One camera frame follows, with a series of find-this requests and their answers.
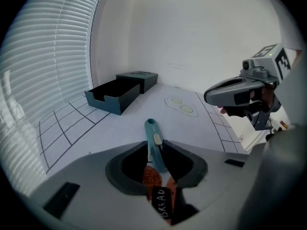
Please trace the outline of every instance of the open box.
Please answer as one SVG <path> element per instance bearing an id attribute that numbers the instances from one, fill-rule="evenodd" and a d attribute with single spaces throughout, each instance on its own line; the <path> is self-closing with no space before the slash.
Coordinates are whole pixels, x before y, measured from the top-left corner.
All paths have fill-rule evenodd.
<path id="1" fill-rule="evenodd" d="M 139 96 L 140 84 L 118 78 L 84 93 L 90 106 L 121 115 Z"/>

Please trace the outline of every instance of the finger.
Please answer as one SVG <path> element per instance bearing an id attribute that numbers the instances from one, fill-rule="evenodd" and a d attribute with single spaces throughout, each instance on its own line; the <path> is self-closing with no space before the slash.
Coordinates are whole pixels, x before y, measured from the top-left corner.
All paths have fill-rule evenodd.
<path id="1" fill-rule="evenodd" d="M 227 113 L 227 111 L 225 110 L 225 108 L 222 108 L 220 112 L 221 112 L 221 114 Z"/>
<path id="2" fill-rule="evenodd" d="M 250 92 L 250 98 L 253 99 L 255 97 L 255 91 Z"/>

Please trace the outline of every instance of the white wall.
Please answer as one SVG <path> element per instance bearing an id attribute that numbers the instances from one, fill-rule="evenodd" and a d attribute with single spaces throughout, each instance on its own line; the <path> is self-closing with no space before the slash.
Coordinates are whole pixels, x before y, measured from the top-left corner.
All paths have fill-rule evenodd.
<path id="1" fill-rule="evenodd" d="M 130 22 L 135 0 L 99 1 L 91 42 L 91 66 L 94 86 L 114 80 L 128 71 Z"/>
<path id="2" fill-rule="evenodd" d="M 244 59 L 281 40 L 269 0 L 106 0 L 98 31 L 99 84 L 144 70 L 198 92 L 238 76 Z M 246 148 L 262 134 L 246 118 L 226 118 Z"/>

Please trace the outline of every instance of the camera lens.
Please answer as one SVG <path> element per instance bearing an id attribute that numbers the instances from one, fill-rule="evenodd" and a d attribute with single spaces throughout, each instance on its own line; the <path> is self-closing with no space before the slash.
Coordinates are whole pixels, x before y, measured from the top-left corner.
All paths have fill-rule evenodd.
<path id="1" fill-rule="evenodd" d="M 243 62 L 243 69 L 247 70 L 249 68 L 249 63 L 247 61 Z"/>

